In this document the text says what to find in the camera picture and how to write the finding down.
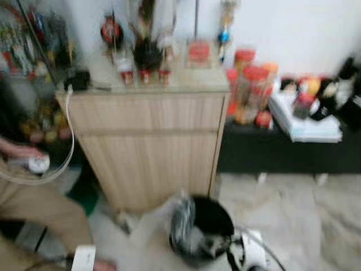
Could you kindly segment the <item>person hand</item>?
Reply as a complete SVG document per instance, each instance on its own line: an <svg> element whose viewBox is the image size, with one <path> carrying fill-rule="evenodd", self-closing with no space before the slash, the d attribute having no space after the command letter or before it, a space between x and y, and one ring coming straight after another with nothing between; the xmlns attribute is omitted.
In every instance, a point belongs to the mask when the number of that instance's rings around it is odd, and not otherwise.
<svg viewBox="0 0 361 271"><path fill-rule="evenodd" d="M0 154L9 158L29 159L43 158L46 154L29 145L13 143L0 135Z"/></svg>

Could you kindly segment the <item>clear plastic bin liner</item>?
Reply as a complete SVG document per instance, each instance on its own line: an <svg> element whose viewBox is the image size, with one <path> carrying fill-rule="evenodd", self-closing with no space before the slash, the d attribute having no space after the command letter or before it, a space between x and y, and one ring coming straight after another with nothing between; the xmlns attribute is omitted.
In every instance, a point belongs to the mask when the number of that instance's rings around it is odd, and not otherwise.
<svg viewBox="0 0 361 271"><path fill-rule="evenodd" d="M195 229L195 204L180 191L157 209L145 212L130 232L130 243L151 260L167 263L199 251L201 233Z"/></svg>

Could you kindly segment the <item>black rubbish bin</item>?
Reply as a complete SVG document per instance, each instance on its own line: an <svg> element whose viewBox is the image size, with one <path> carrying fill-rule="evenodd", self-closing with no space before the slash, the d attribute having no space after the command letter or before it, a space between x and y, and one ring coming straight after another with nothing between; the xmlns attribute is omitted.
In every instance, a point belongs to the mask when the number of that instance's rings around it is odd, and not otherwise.
<svg viewBox="0 0 361 271"><path fill-rule="evenodd" d="M224 206L209 197L182 197L171 212L171 250L192 268L203 268L224 258L234 232L232 219Z"/></svg>

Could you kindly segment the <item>round white device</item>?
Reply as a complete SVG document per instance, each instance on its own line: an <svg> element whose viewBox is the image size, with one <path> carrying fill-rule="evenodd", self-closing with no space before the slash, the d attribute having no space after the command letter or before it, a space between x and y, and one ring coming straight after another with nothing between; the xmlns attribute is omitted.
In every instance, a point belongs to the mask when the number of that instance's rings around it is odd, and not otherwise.
<svg viewBox="0 0 361 271"><path fill-rule="evenodd" d="M50 157L47 155L29 158L27 169L33 174L44 174L51 165Z"/></svg>

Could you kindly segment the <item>black box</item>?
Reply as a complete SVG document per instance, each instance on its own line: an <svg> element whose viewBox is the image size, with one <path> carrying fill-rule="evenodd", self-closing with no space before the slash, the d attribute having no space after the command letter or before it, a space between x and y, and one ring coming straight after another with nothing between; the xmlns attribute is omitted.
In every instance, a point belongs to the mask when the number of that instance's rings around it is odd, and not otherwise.
<svg viewBox="0 0 361 271"><path fill-rule="evenodd" d="M361 128L361 85L358 80L359 67L354 64L354 58L348 57L336 79L336 105L334 115L350 130Z"/></svg>

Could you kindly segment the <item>person leg khaki trousers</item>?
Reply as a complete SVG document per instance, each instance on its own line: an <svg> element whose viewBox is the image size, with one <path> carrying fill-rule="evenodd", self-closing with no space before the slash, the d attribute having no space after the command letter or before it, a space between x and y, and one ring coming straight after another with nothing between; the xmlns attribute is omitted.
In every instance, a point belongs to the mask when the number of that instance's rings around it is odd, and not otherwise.
<svg viewBox="0 0 361 271"><path fill-rule="evenodd" d="M25 185L0 178L0 220L44 225L69 251L94 244L82 206L45 184Z"/></svg>

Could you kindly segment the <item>black bottle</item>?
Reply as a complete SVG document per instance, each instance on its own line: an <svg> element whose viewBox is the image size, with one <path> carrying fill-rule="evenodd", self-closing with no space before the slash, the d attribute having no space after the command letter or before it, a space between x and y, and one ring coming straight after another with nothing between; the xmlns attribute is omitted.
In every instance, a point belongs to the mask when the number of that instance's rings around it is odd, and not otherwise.
<svg viewBox="0 0 361 271"><path fill-rule="evenodd" d="M321 121L335 112L337 90L338 80L322 79L318 92L315 94L318 106L310 114L312 120Z"/></svg>

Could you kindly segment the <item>stack of white papers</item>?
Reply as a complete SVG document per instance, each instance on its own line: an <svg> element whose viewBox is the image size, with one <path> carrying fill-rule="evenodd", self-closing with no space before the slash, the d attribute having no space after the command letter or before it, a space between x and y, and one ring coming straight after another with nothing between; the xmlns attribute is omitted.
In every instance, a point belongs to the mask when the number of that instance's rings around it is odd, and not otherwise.
<svg viewBox="0 0 361 271"><path fill-rule="evenodd" d="M342 141L341 123L334 116L328 116L319 121L311 118L299 119L292 114L292 104L295 100L296 96L292 94L273 93L269 101L269 110L276 124L292 142L338 143Z"/></svg>

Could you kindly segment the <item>green object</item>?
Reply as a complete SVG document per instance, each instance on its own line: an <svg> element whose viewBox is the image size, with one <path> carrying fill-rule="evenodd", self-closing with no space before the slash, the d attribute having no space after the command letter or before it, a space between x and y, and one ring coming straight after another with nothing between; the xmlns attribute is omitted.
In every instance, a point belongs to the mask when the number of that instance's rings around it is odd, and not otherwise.
<svg viewBox="0 0 361 271"><path fill-rule="evenodd" d="M66 195L77 202L86 215L92 215L100 199L97 176L89 165L82 167L75 184Z"/></svg>

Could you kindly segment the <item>black power adapter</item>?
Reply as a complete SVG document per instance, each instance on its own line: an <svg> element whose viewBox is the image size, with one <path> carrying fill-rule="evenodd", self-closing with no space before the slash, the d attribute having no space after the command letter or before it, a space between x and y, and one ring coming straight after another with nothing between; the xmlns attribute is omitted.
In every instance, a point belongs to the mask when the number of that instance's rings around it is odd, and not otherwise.
<svg viewBox="0 0 361 271"><path fill-rule="evenodd" d="M63 82L63 90L65 90L65 92L69 92L72 89L74 92L83 92L89 88L90 82L91 77L88 70L72 70Z"/></svg>

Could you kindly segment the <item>glass display cabinet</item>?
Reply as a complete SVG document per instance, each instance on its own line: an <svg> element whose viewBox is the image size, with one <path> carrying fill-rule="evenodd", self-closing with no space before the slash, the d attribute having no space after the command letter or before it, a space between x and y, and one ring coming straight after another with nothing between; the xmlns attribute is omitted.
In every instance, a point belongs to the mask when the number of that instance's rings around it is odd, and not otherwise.
<svg viewBox="0 0 361 271"><path fill-rule="evenodd" d="M69 141L56 87L77 57L63 0L0 0L0 133L32 144Z"/></svg>

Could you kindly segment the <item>black low bench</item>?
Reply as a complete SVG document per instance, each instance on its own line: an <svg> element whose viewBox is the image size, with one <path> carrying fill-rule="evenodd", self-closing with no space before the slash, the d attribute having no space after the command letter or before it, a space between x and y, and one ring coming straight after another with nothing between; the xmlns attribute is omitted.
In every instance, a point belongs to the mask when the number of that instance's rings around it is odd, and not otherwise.
<svg viewBox="0 0 361 271"><path fill-rule="evenodd" d="M359 133L345 130L338 143L292 142L281 129L258 129L228 121L218 172L359 174Z"/></svg>

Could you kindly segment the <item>orange-lid jar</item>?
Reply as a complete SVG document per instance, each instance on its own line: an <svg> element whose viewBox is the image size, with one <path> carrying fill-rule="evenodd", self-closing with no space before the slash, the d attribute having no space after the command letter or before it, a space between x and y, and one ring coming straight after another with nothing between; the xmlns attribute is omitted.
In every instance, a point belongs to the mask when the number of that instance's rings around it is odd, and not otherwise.
<svg viewBox="0 0 361 271"><path fill-rule="evenodd" d="M274 83L278 79L279 65L275 62L265 62L261 64L261 67L268 72L267 75L267 88L272 92Z"/></svg>

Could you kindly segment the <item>light wooden cabinet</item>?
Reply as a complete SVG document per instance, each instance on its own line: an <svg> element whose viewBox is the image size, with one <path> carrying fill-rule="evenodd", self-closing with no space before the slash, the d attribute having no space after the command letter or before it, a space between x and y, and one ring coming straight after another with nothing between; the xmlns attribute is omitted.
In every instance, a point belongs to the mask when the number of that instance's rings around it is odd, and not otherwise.
<svg viewBox="0 0 361 271"><path fill-rule="evenodd" d="M170 63L168 84L126 85L104 53L85 60L91 85L56 98L117 212L144 212L185 191L207 196L213 189L231 88L217 57L208 67Z"/></svg>

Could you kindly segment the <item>large clear red-lid jar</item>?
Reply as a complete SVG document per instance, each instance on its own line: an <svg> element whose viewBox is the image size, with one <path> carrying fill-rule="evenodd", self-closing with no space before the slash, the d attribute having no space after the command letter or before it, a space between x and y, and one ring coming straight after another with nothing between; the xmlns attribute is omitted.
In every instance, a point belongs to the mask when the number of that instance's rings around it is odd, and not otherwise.
<svg viewBox="0 0 361 271"><path fill-rule="evenodd" d="M262 109L267 90L269 71L260 65L243 67L237 80L236 112L234 121L240 125L252 124Z"/></svg>

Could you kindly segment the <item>white bottle red base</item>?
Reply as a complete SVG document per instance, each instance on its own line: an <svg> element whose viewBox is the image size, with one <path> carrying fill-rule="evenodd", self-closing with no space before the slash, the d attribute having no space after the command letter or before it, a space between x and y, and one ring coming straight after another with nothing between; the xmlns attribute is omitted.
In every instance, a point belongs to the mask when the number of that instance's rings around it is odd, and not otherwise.
<svg viewBox="0 0 361 271"><path fill-rule="evenodd" d="M134 85L134 60L127 51L116 51L113 62L120 73L124 85Z"/></svg>

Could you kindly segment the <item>pinkish crumpled item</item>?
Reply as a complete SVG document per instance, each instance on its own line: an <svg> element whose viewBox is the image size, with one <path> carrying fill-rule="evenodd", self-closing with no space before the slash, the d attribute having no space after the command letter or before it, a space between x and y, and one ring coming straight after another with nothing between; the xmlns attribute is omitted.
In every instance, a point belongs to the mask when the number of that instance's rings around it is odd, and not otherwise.
<svg viewBox="0 0 361 271"><path fill-rule="evenodd" d="M93 264L93 271L118 271L118 266L115 261L95 260Z"/></svg>

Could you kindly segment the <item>round red black ornament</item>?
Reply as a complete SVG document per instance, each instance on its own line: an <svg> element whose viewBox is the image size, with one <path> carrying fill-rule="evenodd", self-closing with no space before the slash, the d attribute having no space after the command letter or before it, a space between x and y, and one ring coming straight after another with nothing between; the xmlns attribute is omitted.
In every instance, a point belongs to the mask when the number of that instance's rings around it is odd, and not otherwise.
<svg viewBox="0 0 361 271"><path fill-rule="evenodd" d="M124 32L114 15L106 15L100 27L103 42L110 49L121 49L124 41Z"/></svg>

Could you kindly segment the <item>slim red jar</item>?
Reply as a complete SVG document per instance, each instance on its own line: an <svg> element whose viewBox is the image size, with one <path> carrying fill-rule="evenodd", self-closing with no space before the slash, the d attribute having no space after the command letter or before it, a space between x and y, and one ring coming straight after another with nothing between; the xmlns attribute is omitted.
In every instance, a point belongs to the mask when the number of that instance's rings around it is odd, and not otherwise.
<svg viewBox="0 0 361 271"><path fill-rule="evenodd" d="M230 97L228 99L228 106L226 109L226 116L232 116L237 108L236 105L236 88L237 88L237 78L238 78L238 71L236 69L226 69L225 74L230 86Z"/></svg>

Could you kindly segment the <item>tall red-lid jar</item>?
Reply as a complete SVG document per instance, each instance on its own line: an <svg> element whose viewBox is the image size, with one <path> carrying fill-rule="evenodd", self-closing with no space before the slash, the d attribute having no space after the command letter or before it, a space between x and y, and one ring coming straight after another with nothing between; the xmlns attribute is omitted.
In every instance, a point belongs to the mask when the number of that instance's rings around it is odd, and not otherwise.
<svg viewBox="0 0 361 271"><path fill-rule="evenodd" d="M255 49L236 49L233 55L233 67L237 72L242 72L248 64L252 64L256 56Z"/></svg>

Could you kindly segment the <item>dark pot with feathers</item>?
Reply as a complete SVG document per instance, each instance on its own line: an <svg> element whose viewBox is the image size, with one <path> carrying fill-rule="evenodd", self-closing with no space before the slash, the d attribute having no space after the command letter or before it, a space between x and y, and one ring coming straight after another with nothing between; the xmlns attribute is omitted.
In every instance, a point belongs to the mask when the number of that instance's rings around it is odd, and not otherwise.
<svg viewBox="0 0 361 271"><path fill-rule="evenodd" d="M162 51L152 38L156 0L129 0L130 15L134 15L130 28L135 34L133 57L139 70L154 71L162 63Z"/></svg>

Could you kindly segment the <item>blue ornament stick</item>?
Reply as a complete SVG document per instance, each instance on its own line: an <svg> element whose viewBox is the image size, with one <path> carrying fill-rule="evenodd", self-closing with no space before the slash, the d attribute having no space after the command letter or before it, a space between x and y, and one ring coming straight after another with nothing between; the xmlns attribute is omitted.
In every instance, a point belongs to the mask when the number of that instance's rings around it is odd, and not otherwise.
<svg viewBox="0 0 361 271"><path fill-rule="evenodd" d="M220 5L220 29L217 36L218 57L224 62L228 44L231 40L231 26L238 0L222 0Z"/></svg>

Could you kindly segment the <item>red clear box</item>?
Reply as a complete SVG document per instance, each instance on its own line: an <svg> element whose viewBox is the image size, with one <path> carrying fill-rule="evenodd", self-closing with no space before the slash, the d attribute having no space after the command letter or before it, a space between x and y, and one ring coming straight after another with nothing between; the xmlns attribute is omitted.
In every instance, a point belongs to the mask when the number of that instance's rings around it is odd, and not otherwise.
<svg viewBox="0 0 361 271"><path fill-rule="evenodd" d="M208 41L195 40L187 44L186 67L189 69L208 69L212 66L211 46Z"/></svg>

